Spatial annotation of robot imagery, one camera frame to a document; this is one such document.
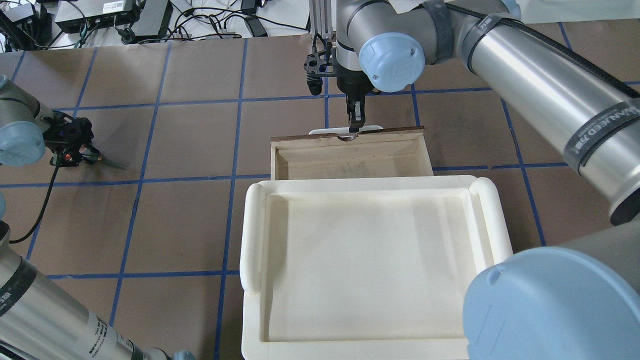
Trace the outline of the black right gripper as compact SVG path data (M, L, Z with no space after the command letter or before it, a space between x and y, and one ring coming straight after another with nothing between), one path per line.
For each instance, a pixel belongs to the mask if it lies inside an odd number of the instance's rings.
M372 92L373 84L364 71L345 68L336 63L336 85L347 96L349 131L359 132L366 124L366 95Z

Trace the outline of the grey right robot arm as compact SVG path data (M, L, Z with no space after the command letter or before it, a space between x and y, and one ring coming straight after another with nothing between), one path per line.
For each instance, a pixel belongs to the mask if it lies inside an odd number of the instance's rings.
M356 126L399 92L437 174L496 184L514 256L464 301L472 359L637 360L639 93L503 0L339 0L336 64Z

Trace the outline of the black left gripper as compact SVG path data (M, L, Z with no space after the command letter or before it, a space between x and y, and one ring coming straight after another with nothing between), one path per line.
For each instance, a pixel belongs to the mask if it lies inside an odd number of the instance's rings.
M55 154L79 155L82 146L92 145L93 124L86 117L73 117L65 112L54 112L48 119L47 148Z

